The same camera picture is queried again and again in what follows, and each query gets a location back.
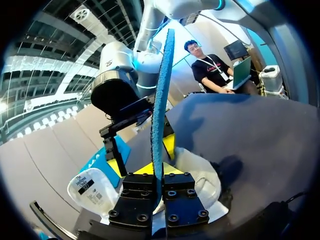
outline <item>black t-shirt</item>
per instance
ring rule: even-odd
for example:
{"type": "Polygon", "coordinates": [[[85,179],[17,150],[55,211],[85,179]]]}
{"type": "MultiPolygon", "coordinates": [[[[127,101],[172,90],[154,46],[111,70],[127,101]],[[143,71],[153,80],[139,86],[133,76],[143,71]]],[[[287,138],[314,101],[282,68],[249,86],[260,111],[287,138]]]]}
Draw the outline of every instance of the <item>black t-shirt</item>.
{"type": "MultiPolygon", "coordinates": [[[[225,62],[222,61],[217,55],[209,54],[208,56],[215,62],[216,66],[221,71],[223,71],[227,77],[229,77],[229,74],[227,73],[229,66],[225,64],[225,62]]],[[[210,58],[206,57],[203,60],[214,65],[213,61],[210,58]]],[[[201,84],[202,79],[207,77],[211,82],[215,83],[220,87],[224,87],[225,85],[227,85],[227,82],[224,80],[224,78],[220,75],[219,71],[214,66],[211,66],[203,61],[197,60],[192,64],[191,68],[195,80],[201,84]]],[[[215,93],[215,91],[211,90],[204,84],[202,85],[207,93],[215,93]]]]}

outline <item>glasses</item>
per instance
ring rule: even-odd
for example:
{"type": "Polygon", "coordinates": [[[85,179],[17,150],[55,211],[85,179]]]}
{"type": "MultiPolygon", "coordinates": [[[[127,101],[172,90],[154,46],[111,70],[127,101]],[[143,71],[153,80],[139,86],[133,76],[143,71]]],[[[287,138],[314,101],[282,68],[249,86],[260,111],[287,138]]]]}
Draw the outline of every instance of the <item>glasses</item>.
{"type": "Polygon", "coordinates": [[[198,45],[193,45],[193,46],[191,46],[190,48],[189,48],[189,51],[190,52],[193,52],[193,51],[195,51],[195,50],[197,50],[197,49],[199,49],[200,48],[200,46],[198,46],[198,45]]]}

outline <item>black table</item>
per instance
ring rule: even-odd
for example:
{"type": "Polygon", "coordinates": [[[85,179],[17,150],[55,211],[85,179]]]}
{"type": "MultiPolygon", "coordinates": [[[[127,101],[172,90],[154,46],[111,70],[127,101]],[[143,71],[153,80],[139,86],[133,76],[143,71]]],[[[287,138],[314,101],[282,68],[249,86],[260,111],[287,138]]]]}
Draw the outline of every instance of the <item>black table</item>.
{"type": "MultiPolygon", "coordinates": [[[[309,188],[320,156],[320,111],[291,100],[191,94],[167,113],[176,145],[222,165],[238,227],[274,201],[309,188]]],[[[134,172],[151,161],[150,128],[128,142],[134,172]]],[[[163,149],[164,161],[167,161],[163,149]]],[[[303,197],[290,203],[296,210],[303,197]]]]}

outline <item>ceiling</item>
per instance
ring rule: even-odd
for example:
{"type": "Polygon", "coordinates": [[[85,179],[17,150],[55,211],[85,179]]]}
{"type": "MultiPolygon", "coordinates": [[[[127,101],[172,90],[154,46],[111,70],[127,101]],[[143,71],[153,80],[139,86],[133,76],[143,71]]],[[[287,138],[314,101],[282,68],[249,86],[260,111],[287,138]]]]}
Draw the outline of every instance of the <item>ceiling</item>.
{"type": "MultiPolygon", "coordinates": [[[[7,107],[0,115],[0,127],[5,126],[7,135],[53,111],[90,102],[89,89],[94,76],[80,70],[71,75],[72,67],[66,68],[68,64],[77,63],[97,39],[92,31],[71,18],[81,5],[108,29],[108,34],[130,49],[134,47],[143,0],[51,0],[7,52],[0,76],[0,103],[7,107]],[[26,101],[54,96],[66,78],[71,79],[67,81],[64,94],[84,93],[81,99],[44,103],[26,112],[26,101]]],[[[81,63],[83,69],[98,70],[103,47],[104,44],[100,45],[81,63]]]]}

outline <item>laptop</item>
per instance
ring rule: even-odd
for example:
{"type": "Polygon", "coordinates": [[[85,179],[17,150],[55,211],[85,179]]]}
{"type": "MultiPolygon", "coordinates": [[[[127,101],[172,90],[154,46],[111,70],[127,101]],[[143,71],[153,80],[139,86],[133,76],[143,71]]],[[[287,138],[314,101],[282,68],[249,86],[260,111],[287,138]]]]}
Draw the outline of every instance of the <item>laptop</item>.
{"type": "Polygon", "coordinates": [[[237,90],[240,88],[246,81],[248,81],[250,76],[251,69],[251,57],[246,58],[240,62],[233,69],[233,80],[225,86],[225,88],[230,90],[237,90]]]}

